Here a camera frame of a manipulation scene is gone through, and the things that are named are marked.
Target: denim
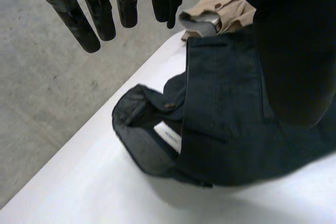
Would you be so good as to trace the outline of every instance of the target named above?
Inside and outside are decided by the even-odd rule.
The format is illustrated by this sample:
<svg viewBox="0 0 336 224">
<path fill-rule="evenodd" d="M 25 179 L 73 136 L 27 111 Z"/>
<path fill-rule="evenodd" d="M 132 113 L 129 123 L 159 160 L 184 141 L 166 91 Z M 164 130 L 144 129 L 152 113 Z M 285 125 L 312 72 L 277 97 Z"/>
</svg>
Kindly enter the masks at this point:
<svg viewBox="0 0 336 224">
<path fill-rule="evenodd" d="M 146 144 L 159 146 L 171 157 L 159 173 L 153 174 L 147 165 L 147 174 L 173 178 L 183 174 L 200 186 L 237 186 L 275 178 L 336 149 L 335 98 L 323 119 L 309 130 L 276 117 L 268 102 L 252 26 L 219 37 L 190 38 L 186 72 L 169 80 L 163 94 L 136 86 L 121 98 L 112 116 L 114 130 L 131 155 L 136 141 L 130 144 L 129 139 L 144 144 L 143 136 L 133 133 L 143 130 L 148 133 Z M 182 136 L 180 154 L 172 155 L 153 134 L 152 127 L 161 121 Z M 146 159 L 151 164 L 153 155 L 135 162 L 139 165 Z"/>
</svg>

